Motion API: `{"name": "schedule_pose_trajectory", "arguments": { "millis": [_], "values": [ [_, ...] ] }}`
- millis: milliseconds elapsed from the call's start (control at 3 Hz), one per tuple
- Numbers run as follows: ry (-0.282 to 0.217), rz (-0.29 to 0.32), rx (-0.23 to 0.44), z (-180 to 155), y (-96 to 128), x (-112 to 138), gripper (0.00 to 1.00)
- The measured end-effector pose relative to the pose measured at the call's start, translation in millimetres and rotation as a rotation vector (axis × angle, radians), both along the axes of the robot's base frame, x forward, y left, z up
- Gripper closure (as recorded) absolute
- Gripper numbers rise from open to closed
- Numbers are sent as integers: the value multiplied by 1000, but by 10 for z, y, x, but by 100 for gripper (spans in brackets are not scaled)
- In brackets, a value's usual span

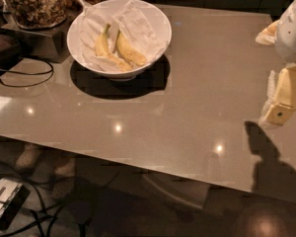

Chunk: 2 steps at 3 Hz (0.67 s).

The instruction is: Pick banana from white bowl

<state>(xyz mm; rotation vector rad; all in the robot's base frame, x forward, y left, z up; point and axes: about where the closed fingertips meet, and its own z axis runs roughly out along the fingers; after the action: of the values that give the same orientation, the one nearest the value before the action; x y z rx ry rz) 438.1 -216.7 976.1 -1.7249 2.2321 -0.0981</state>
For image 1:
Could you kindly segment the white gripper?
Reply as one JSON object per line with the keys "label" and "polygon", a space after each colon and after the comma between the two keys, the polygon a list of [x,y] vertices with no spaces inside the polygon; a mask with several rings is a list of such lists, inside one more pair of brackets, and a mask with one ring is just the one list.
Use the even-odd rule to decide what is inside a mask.
{"label": "white gripper", "polygon": [[271,70],[267,81],[267,100],[259,123],[283,126],[296,112],[296,0],[279,21],[274,21],[256,37],[256,42],[274,45],[278,55],[289,63],[279,73]]}

